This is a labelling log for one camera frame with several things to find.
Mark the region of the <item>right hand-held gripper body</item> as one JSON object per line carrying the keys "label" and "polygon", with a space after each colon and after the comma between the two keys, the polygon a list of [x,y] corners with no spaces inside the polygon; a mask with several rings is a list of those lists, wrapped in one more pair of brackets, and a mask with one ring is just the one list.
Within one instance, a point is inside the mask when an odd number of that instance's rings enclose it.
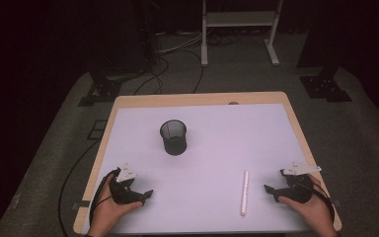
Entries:
{"label": "right hand-held gripper body", "polygon": [[280,171],[288,187],[276,190],[273,196],[287,197],[300,203],[307,202],[312,197],[314,189],[309,174],[320,171],[320,166],[293,162],[289,168]]}

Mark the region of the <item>white marker pen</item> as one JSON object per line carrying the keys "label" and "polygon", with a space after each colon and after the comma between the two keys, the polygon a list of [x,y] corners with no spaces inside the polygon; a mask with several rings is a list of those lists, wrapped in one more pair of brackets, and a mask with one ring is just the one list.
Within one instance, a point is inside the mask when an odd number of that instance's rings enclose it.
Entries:
{"label": "white marker pen", "polygon": [[244,172],[244,179],[243,179],[243,189],[242,189],[242,200],[241,200],[241,209],[240,214],[241,216],[245,216],[247,213],[247,201],[248,201],[248,191],[249,191],[249,179],[250,179],[250,172],[245,171]]}

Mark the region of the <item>person's left hand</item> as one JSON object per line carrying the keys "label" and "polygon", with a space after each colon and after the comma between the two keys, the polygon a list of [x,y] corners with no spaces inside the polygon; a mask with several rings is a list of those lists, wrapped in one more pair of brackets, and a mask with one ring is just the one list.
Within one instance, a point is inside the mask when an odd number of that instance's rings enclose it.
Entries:
{"label": "person's left hand", "polygon": [[115,203],[110,191],[110,181],[113,177],[113,175],[107,177],[97,201],[98,205],[94,210],[93,221],[87,233],[108,234],[125,215],[143,206],[140,201],[129,204]]}

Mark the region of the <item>white metal stand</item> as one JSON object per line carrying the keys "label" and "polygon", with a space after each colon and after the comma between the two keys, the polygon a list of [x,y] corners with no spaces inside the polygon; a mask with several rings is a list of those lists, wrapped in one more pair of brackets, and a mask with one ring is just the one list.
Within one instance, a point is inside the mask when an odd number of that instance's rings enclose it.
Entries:
{"label": "white metal stand", "polygon": [[202,26],[200,64],[208,65],[207,30],[209,28],[238,28],[238,27],[270,27],[270,33],[264,40],[265,48],[273,66],[280,64],[273,47],[274,37],[279,23],[279,18],[284,0],[277,0],[274,11],[256,12],[207,12],[206,0],[202,1]]}

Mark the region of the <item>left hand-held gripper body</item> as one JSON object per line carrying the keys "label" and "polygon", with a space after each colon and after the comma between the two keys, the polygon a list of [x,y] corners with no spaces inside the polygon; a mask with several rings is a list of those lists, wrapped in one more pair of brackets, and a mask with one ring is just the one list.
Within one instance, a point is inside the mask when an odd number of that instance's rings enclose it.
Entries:
{"label": "left hand-held gripper body", "polygon": [[134,192],[131,189],[135,178],[136,173],[127,164],[114,170],[114,177],[110,181],[110,191],[115,203],[129,204],[143,198],[143,194]]}

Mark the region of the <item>black mesh pen holder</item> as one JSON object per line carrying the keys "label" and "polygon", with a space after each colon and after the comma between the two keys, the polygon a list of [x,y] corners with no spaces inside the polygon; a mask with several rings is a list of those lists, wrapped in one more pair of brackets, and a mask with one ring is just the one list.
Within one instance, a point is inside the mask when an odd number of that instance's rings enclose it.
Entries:
{"label": "black mesh pen holder", "polygon": [[160,127],[164,149],[169,155],[178,156],[187,150],[187,127],[177,119],[164,122]]}

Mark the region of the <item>person's right hand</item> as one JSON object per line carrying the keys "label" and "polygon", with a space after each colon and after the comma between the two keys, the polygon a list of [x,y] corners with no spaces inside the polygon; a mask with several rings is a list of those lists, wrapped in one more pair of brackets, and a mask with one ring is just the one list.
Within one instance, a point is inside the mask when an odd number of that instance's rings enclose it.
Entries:
{"label": "person's right hand", "polygon": [[337,232],[328,207],[318,196],[312,195],[305,203],[297,202],[289,197],[279,197],[279,201],[298,212],[317,235]]}

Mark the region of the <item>black stand with base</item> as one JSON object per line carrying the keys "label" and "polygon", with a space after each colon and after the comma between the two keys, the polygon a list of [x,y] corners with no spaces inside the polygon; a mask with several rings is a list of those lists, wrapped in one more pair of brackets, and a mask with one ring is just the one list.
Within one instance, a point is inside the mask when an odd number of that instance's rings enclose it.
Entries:
{"label": "black stand with base", "polygon": [[317,75],[300,77],[312,99],[351,101],[335,80],[348,41],[348,22],[343,7],[342,0],[319,0],[317,13],[297,63],[298,68],[322,67]]}
{"label": "black stand with base", "polygon": [[93,84],[80,104],[111,102],[123,83],[150,69],[150,14],[147,0],[78,0],[83,61]]}

